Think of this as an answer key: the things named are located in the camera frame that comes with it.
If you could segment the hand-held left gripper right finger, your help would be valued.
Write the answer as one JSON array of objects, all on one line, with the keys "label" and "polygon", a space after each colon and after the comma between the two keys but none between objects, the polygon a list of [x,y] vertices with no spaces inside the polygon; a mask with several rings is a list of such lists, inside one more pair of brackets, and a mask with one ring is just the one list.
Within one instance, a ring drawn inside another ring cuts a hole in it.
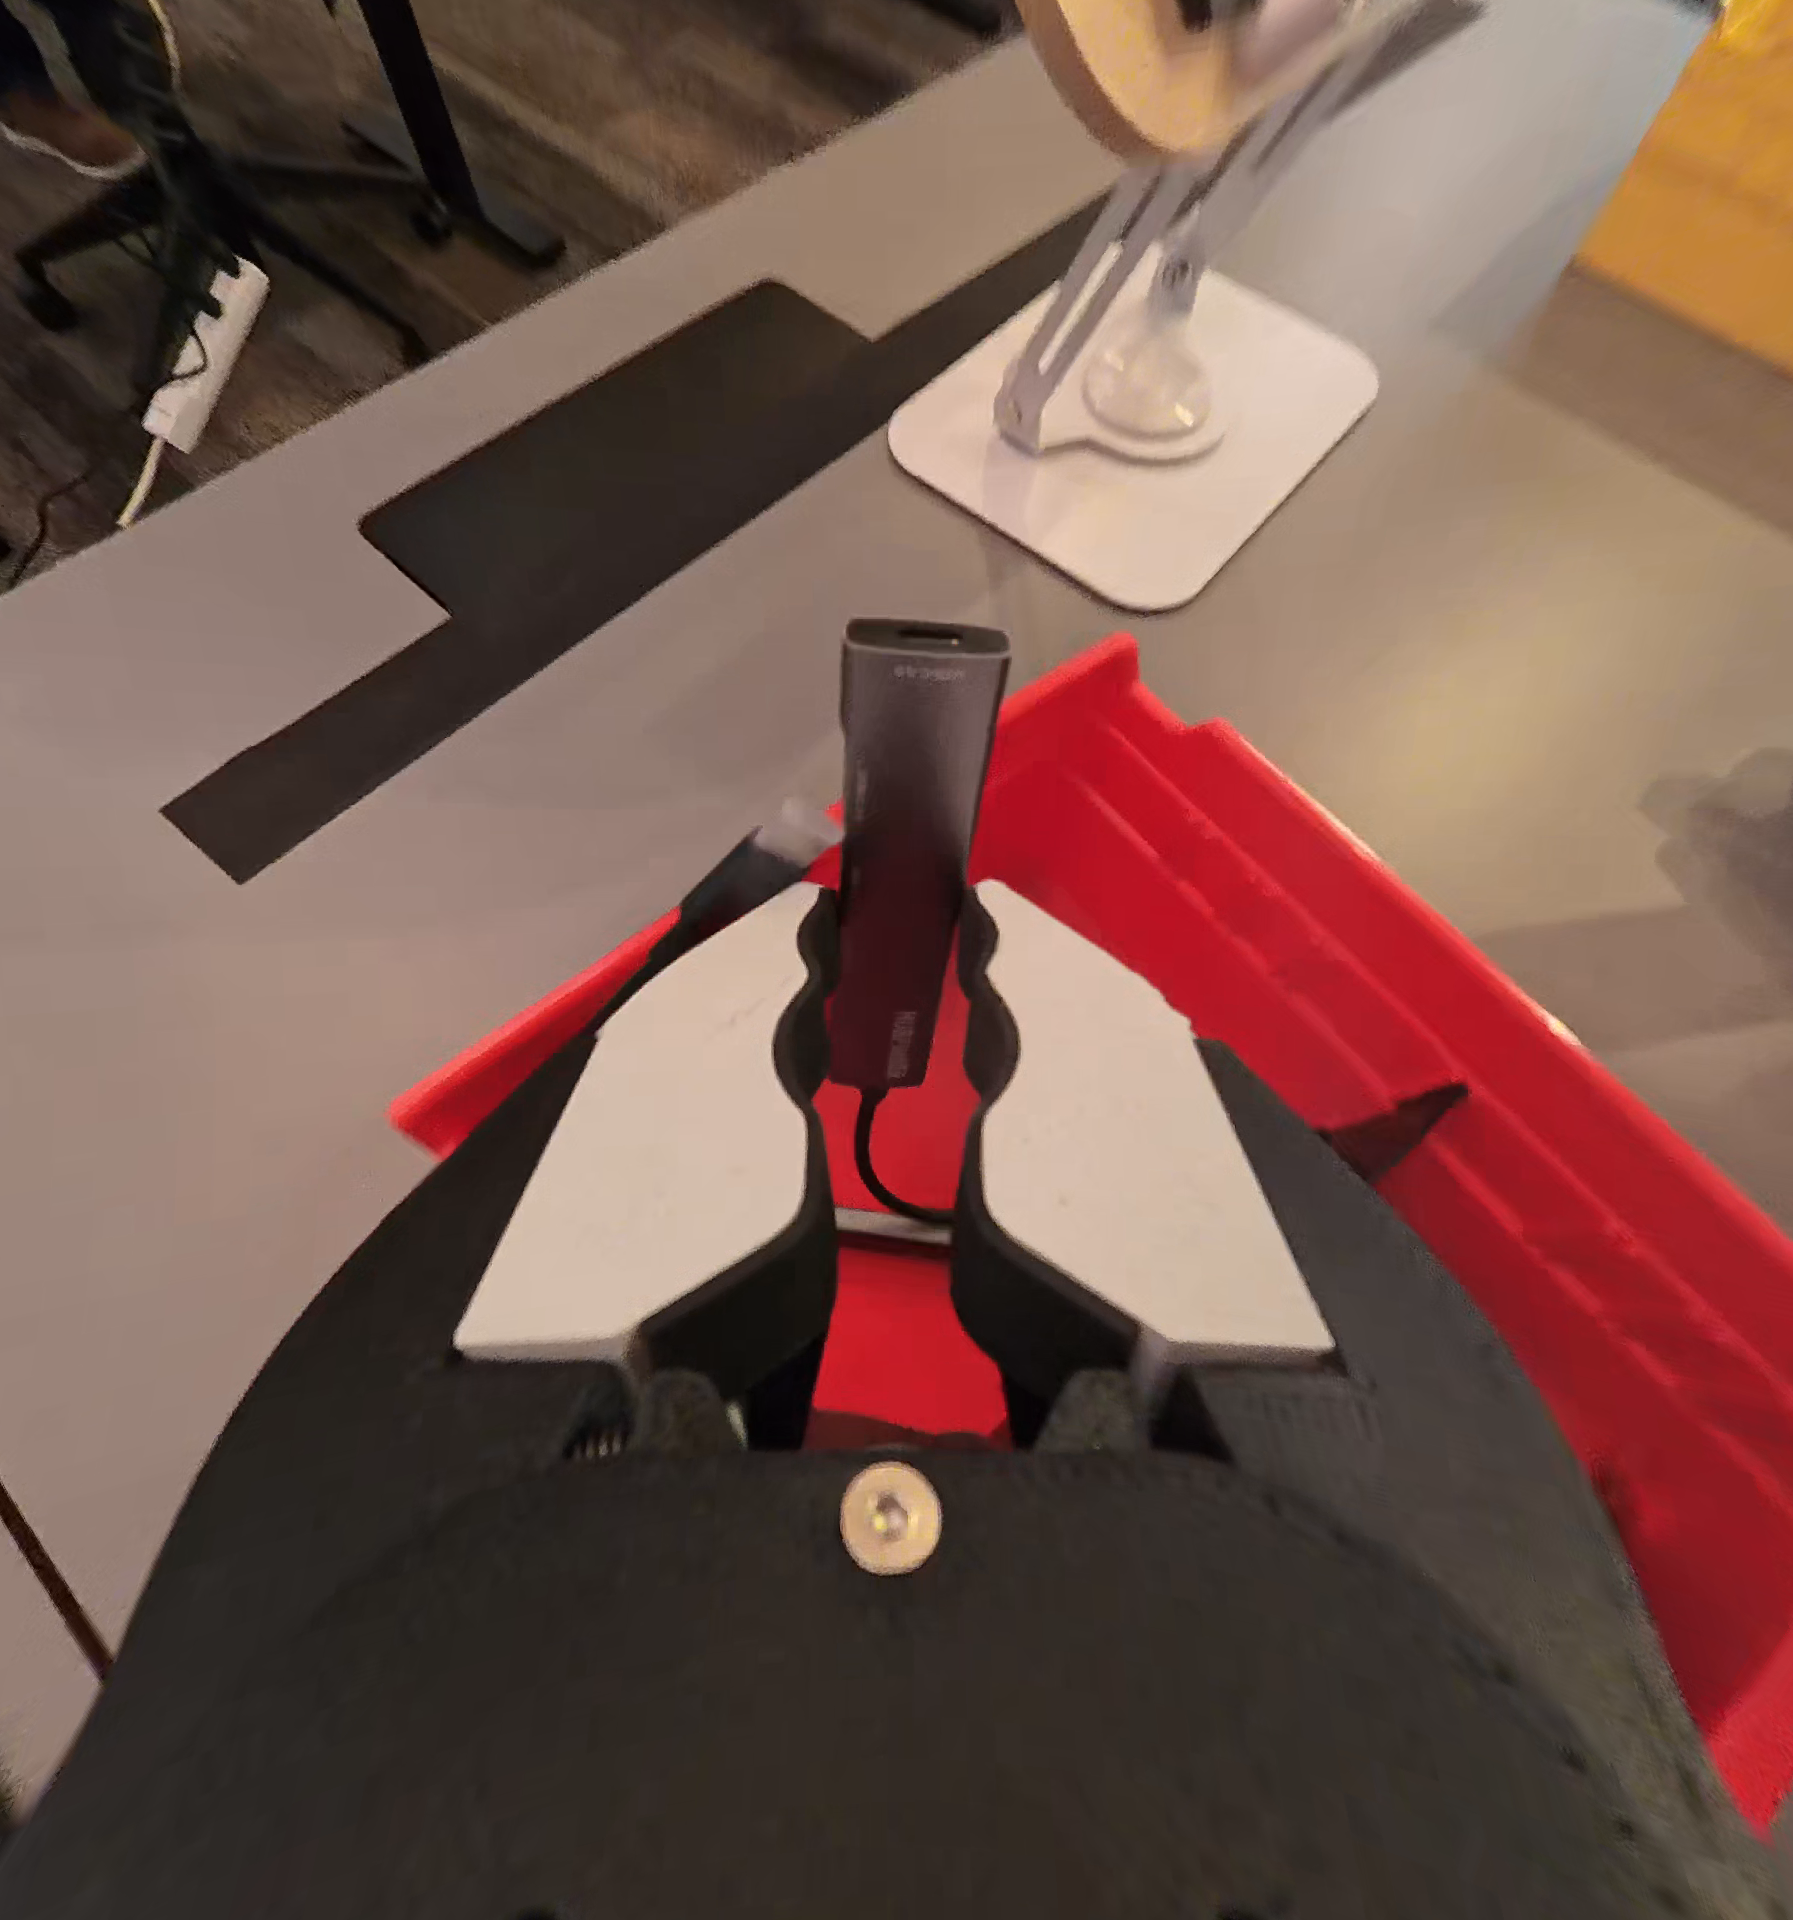
[{"label": "hand-held left gripper right finger", "polygon": [[1339,1355],[1185,1014],[1007,880],[980,880],[954,968],[980,1092],[954,1317],[980,1349],[1032,1401],[1126,1374],[1144,1404],[1185,1366]]}]

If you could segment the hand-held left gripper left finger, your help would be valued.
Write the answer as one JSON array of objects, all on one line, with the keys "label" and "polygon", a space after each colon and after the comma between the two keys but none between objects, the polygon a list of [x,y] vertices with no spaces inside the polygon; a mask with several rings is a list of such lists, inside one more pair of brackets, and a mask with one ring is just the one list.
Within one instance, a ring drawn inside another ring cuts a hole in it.
[{"label": "hand-held left gripper left finger", "polygon": [[754,1401],[819,1347],[828,978],[835,893],[792,880],[596,1024],[457,1355],[697,1374]]}]

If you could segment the red plastic bin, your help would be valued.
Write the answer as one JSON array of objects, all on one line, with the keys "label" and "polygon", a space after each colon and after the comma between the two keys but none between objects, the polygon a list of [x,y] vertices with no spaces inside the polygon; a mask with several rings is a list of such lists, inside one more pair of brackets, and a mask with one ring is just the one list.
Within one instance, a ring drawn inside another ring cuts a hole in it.
[{"label": "red plastic bin", "polygon": [[1113,630],[1007,700],[1007,880],[1381,1178],[1615,1520],[1700,1744],[1793,1795],[1793,1236],[1231,726]]}]

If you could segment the grey usb hub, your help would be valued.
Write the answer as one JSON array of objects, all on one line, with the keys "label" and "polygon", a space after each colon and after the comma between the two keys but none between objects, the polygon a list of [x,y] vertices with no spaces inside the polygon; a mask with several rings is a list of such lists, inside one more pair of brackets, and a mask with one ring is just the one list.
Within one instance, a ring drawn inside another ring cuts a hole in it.
[{"label": "grey usb hub", "polygon": [[[916,1092],[936,1046],[936,1009],[966,923],[980,795],[1007,700],[1007,630],[936,617],[848,617],[835,651],[843,726],[843,888],[828,978],[828,1073],[860,1097]],[[737,842],[737,880],[808,880],[814,852]],[[611,1014],[662,968],[630,968],[573,1033],[573,1070]]]}]

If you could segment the white metal stand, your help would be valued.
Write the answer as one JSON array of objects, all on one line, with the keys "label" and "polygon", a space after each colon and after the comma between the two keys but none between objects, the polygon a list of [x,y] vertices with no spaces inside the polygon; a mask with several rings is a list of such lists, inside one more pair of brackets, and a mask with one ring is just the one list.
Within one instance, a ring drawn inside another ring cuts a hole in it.
[{"label": "white metal stand", "polygon": [[1210,593],[1381,401],[1356,343],[1216,272],[1339,112],[1126,160],[1070,272],[894,406],[894,468],[1117,610]]}]

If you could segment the white power strip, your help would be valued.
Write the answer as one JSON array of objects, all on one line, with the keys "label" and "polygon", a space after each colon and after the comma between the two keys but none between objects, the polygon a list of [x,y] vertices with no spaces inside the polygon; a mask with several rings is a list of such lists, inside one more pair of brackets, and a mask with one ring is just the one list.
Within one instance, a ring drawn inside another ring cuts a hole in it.
[{"label": "white power strip", "polygon": [[269,272],[263,260],[233,260],[223,272],[209,272],[203,313],[186,327],[173,337],[173,369],[170,380],[150,392],[141,427],[170,452],[198,452],[217,392],[263,327],[269,305]]}]

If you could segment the black desk leg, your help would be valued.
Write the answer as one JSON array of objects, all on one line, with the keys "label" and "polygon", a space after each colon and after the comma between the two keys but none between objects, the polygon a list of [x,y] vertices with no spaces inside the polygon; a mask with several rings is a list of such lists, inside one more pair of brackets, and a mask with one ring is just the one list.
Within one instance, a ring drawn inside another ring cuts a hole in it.
[{"label": "black desk leg", "polygon": [[565,269],[570,240],[468,171],[413,9],[360,0],[360,24],[386,77],[386,104],[352,104],[340,126],[352,148],[411,171],[428,188],[421,240],[441,245],[452,232],[481,232],[516,269]]}]

